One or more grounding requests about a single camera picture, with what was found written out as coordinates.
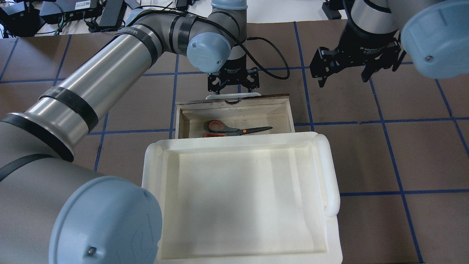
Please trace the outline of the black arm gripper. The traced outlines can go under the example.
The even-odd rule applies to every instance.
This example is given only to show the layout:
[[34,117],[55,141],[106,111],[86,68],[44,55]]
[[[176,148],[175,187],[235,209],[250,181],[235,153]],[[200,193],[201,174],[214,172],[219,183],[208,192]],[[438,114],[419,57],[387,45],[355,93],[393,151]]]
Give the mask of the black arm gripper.
[[381,69],[390,69],[399,62],[401,46],[395,32],[376,34],[356,28],[344,28],[335,49],[319,47],[309,65],[311,76],[323,88],[328,77],[349,67],[364,66],[364,83]]

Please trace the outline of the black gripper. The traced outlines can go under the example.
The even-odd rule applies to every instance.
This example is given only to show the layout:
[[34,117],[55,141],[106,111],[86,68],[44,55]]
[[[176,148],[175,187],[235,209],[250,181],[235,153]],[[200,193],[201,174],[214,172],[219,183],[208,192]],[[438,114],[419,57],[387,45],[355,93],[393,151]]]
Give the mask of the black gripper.
[[220,95],[221,90],[227,86],[241,85],[254,92],[260,87],[258,69],[247,69],[247,59],[227,60],[215,73],[209,73],[207,77],[207,90],[215,95]]

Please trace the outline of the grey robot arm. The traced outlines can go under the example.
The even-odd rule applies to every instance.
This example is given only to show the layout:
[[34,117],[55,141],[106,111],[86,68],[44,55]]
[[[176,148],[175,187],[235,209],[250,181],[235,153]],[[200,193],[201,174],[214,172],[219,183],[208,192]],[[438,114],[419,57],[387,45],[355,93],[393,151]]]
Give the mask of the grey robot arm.
[[382,69],[400,67],[406,55],[433,79],[467,74],[467,0],[326,0],[328,19],[347,14],[337,47],[319,47],[309,69],[324,87],[330,75],[364,66],[363,82]]
[[27,111],[1,119],[2,264],[152,264],[157,199],[73,163],[73,149],[165,52],[214,73],[247,35],[247,1],[213,0],[206,18],[142,10]]

